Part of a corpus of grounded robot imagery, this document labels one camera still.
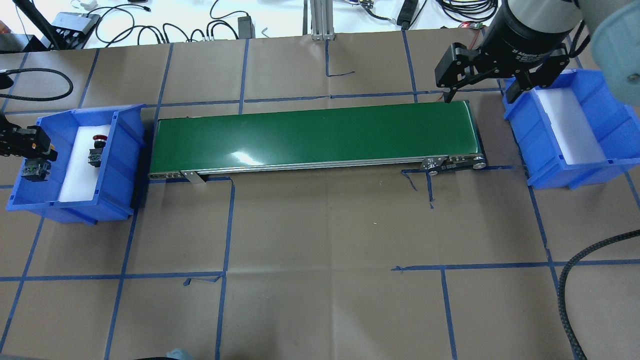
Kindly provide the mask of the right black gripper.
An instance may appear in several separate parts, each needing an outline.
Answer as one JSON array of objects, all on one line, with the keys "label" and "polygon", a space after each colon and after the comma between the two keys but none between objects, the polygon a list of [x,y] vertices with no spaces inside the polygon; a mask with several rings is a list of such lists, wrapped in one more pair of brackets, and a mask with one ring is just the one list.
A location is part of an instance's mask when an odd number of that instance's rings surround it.
[{"label": "right black gripper", "polygon": [[566,36],[582,20],[573,0],[505,0],[482,42],[474,48],[455,42],[434,69],[435,84],[450,104],[463,87],[505,79],[505,100],[549,87],[570,61]]}]

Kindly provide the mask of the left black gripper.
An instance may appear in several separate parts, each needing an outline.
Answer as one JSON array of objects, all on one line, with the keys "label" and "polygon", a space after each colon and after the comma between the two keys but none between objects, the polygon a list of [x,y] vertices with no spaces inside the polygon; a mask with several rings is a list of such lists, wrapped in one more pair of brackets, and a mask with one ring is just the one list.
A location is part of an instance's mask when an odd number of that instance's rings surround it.
[{"label": "left black gripper", "polygon": [[0,155],[53,161],[51,139],[38,125],[21,127],[0,115]]}]

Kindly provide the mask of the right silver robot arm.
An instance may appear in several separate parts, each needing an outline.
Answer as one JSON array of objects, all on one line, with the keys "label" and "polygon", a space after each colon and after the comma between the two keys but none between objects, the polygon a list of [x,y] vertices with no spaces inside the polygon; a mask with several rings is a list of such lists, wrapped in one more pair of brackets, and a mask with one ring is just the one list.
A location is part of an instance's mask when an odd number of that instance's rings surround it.
[{"label": "right silver robot arm", "polygon": [[550,88],[585,48],[620,102],[639,105],[637,0],[503,0],[476,47],[455,42],[434,69],[449,103],[486,79],[512,79],[509,104],[534,88]]}]

